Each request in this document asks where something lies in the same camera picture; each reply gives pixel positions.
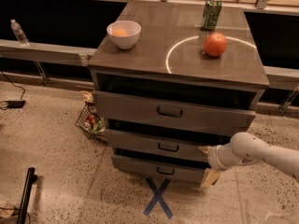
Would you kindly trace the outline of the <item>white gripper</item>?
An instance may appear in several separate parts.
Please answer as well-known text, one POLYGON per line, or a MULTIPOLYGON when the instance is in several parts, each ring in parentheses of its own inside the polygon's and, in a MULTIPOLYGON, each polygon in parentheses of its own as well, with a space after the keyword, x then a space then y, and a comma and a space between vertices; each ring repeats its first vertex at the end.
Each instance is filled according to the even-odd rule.
POLYGON ((207 154, 208 164, 212 169, 206 168, 204 177, 201 181, 201 188, 209 188, 214 185, 219 179, 221 173, 233 166, 242 165, 244 159, 236 156, 230 144, 218 146, 199 146, 199 150, 207 154))

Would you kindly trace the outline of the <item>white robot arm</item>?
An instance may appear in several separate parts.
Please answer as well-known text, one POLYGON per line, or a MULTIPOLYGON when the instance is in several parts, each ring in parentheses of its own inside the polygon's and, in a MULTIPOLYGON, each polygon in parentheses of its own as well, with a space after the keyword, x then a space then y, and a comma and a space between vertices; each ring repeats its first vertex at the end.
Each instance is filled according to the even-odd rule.
POLYGON ((204 171, 200 184, 202 188, 214 185, 221 172, 234 166, 252 165, 258 161, 263 161, 299 181, 298 150, 270 145, 250 133, 236 133, 226 145, 198 148, 207 155, 206 162, 210 165, 204 171))

